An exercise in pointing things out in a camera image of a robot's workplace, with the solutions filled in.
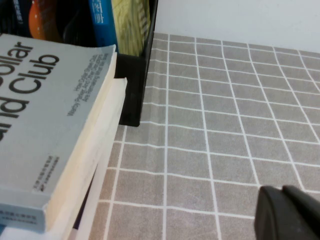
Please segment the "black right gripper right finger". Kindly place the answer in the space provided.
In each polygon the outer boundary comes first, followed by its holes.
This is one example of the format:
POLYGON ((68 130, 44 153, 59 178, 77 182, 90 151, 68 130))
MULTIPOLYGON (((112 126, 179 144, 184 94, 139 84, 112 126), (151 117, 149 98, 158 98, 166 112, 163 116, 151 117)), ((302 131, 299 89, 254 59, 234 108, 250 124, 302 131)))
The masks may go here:
POLYGON ((310 230, 320 239, 320 202, 293 185, 284 185, 282 192, 293 203, 310 230))

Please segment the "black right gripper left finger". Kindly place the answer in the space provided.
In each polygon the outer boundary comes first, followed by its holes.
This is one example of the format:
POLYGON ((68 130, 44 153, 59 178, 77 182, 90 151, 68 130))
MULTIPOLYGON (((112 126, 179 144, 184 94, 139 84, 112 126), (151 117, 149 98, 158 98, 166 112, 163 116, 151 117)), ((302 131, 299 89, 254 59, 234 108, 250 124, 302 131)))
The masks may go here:
POLYGON ((311 240, 313 231, 291 200, 279 189, 259 189, 254 232, 257 240, 311 240))

